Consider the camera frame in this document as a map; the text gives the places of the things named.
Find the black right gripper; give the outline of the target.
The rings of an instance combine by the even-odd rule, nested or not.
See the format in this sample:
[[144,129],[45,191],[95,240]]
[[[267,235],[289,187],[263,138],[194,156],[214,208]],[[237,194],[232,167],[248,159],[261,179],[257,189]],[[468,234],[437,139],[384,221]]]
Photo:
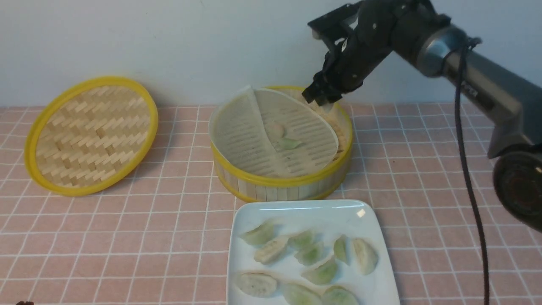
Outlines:
[[356,91],[391,53],[390,36],[397,23],[398,0],[361,0],[349,37],[329,52],[321,71],[302,91],[304,100],[318,106],[336,103],[342,94]]

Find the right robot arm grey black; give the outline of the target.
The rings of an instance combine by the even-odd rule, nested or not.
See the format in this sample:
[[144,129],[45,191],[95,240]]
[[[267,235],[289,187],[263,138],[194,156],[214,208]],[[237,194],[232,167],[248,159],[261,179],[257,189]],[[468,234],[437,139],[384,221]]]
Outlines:
[[308,23],[328,48],[321,71],[302,95],[319,106],[356,91],[391,52],[422,75],[444,77],[493,124],[488,158],[497,158],[493,185],[504,208],[540,231],[542,91],[472,51],[469,37],[429,0],[361,0]]

